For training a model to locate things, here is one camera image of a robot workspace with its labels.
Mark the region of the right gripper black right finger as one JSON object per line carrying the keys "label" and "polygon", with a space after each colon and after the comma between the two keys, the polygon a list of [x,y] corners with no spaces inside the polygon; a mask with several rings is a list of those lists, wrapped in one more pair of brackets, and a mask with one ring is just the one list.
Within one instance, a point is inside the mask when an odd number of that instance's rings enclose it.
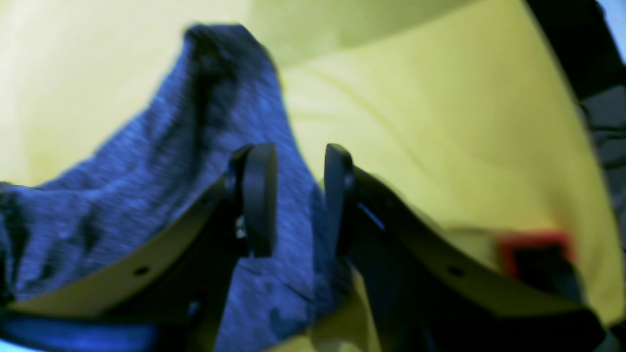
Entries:
{"label": "right gripper black right finger", "polygon": [[498,274],[436,234],[387,186],[326,147],[327,227],[362,275],[385,352],[593,352],[583,302]]}

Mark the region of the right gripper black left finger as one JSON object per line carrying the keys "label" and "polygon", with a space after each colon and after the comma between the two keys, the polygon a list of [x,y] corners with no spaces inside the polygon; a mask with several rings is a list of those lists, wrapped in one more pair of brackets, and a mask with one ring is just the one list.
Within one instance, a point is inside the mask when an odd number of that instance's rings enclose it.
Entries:
{"label": "right gripper black left finger", "polygon": [[3,352],[212,352],[239,259],[276,245],[275,145],[246,145],[161,233],[71,285],[1,310]]}

